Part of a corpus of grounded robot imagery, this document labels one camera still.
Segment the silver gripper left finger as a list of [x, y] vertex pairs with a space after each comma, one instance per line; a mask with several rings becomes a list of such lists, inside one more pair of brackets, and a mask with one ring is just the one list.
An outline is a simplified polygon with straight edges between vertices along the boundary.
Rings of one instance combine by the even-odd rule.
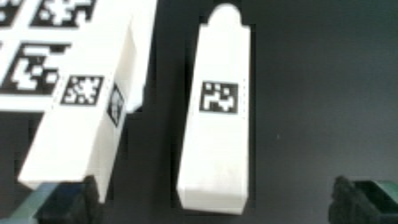
[[104, 203], [97, 179], [45, 182], [0, 224], [102, 224]]

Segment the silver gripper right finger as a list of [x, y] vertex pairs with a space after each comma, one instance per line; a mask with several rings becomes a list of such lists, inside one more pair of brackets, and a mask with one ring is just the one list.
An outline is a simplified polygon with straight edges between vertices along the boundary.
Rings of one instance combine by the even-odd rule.
[[398, 183], [337, 178], [330, 224], [398, 224]]

